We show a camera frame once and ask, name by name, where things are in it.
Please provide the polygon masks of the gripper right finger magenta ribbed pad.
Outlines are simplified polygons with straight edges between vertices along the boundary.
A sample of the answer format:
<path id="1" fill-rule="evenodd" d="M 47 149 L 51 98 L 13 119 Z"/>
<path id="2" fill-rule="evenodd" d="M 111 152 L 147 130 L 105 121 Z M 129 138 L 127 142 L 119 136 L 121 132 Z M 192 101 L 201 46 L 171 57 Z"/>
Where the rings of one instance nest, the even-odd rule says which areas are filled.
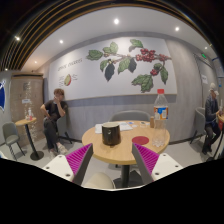
<path id="1" fill-rule="evenodd" d="M 182 166 L 167 153 L 157 154 L 137 143 L 132 144 L 132 154 L 145 185 L 182 169 Z"/>

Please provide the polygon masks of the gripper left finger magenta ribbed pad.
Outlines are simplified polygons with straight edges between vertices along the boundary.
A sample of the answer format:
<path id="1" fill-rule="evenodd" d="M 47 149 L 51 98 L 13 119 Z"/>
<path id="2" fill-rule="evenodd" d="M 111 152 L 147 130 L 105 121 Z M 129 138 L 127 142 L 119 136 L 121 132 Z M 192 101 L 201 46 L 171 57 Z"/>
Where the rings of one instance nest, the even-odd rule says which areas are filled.
<path id="1" fill-rule="evenodd" d="M 65 180 L 81 185 L 93 155 L 93 144 L 87 144 L 68 155 L 58 155 L 43 170 Z"/>

